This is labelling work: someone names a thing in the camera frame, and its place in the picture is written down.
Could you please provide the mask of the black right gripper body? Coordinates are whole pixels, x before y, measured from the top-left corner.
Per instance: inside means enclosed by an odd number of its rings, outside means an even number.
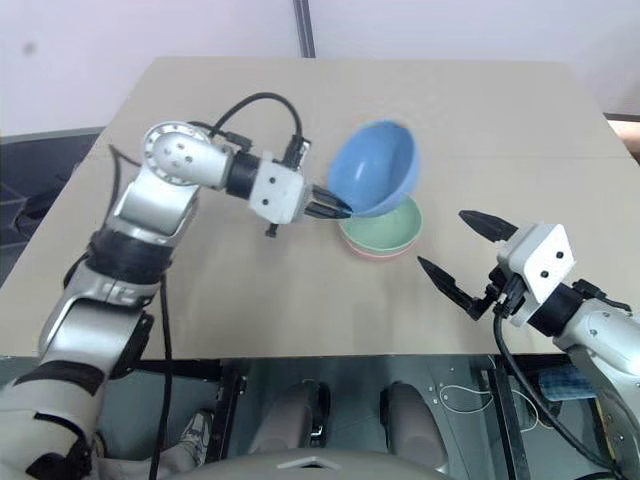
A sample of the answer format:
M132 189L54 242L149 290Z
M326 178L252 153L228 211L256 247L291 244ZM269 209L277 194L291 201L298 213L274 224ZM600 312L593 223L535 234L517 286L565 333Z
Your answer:
M473 298L468 315L473 320L479 320L493 305L493 313L499 318L513 315L524 301L526 284L516 273L505 274L496 266L489 273L490 283L485 288L483 298Z

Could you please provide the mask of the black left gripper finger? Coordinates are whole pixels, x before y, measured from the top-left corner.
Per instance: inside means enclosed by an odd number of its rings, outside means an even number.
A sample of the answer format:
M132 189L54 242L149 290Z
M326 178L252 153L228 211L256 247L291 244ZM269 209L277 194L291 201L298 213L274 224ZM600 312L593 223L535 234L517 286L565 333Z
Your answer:
M313 197L321 204L335 207L339 210L351 211L351 207L337 195L318 185L313 186Z
M346 219L352 216L349 209L311 202L306 206L306 214L316 219Z

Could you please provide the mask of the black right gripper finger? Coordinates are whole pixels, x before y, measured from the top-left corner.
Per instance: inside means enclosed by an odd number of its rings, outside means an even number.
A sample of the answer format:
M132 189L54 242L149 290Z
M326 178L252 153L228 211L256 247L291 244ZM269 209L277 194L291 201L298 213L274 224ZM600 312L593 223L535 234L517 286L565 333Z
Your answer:
M493 243L508 241L518 230L500 217L475 210L461 210L458 216L477 234Z
M431 261L421 256L418 256L417 260L435 287L464 310L469 317L476 319L474 315L474 299L457 286L455 279Z

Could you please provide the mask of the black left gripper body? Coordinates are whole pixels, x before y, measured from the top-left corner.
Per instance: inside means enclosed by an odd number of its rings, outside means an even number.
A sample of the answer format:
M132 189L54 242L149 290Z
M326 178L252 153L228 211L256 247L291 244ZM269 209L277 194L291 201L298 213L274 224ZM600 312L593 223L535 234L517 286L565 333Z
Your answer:
M302 202L302 213L304 215L321 218L322 211L320 204L317 202L319 199L320 187L315 184L306 184Z

